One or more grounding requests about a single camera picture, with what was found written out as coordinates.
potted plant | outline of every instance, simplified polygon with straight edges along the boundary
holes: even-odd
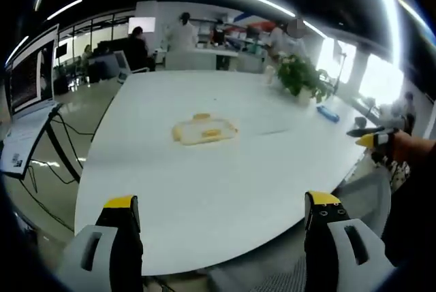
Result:
[[[330,94],[320,76],[327,76],[323,69],[316,70],[309,58],[302,59],[297,55],[285,57],[277,75],[285,88],[298,97],[299,101],[309,104],[311,98],[319,103],[322,97]]]

floor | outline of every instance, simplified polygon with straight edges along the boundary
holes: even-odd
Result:
[[[74,87],[73,91],[65,95],[57,96],[56,100],[63,104],[61,114],[67,124],[73,126],[81,133],[92,133],[95,131],[105,109],[120,87],[121,85],[114,79],[95,84],[85,84]],[[67,156],[70,160],[73,160],[74,155],[69,147],[63,126],[58,123],[53,123],[52,126]],[[86,163],[87,153],[91,145],[91,136],[79,135],[73,131],[70,131],[70,135],[80,162]],[[37,236],[40,254],[45,264],[50,269],[54,270],[61,258],[63,247],[74,236],[72,229],[74,227],[74,211],[76,207],[78,184],[76,182],[63,184],[50,171],[47,164],[45,164],[49,163],[53,170],[65,181],[72,179],[56,152],[53,150],[46,134],[44,134],[37,145],[33,159],[31,166],[35,173],[37,193],[33,188],[29,173],[26,175],[24,183],[32,194],[42,202],[51,213],[65,222],[67,227],[58,223],[44,212],[38,204],[31,199],[28,192],[20,185],[19,181],[6,178],[5,185],[19,214],[38,228]],[[81,168],[79,164],[74,163],[74,167],[80,174]],[[371,160],[365,157],[348,180],[357,179],[372,171],[373,168],[374,165]],[[202,276],[191,274],[175,275],[166,278],[166,281],[175,291],[208,290],[206,287],[206,279]],[[153,283],[149,287],[149,291],[160,291],[160,288]]]

blue object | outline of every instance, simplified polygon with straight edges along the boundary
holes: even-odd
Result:
[[[316,109],[318,110],[319,113],[324,115],[324,117],[326,117],[328,120],[331,120],[333,123],[339,122],[339,119],[340,119],[339,115],[335,114],[334,112],[332,112],[331,110],[329,110],[325,106],[318,106],[318,107],[316,107]]]

white flower pot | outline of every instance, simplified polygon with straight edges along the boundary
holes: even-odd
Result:
[[[311,103],[311,97],[312,92],[309,89],[303,87],[297,96],[298,104],[304,107],[308,106]]]

green plant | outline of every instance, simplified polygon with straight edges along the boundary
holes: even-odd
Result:
[[[284,58],[277,75],[294,96],[298,96],[303,87],[311,91],[311,97],[316,98],[317,103],[321,102],[322,97],[330,94],[320,80],[320,76],[327,76],[327,72],[323,69],[317,71],[309,58],[302,59],[297,55]]]

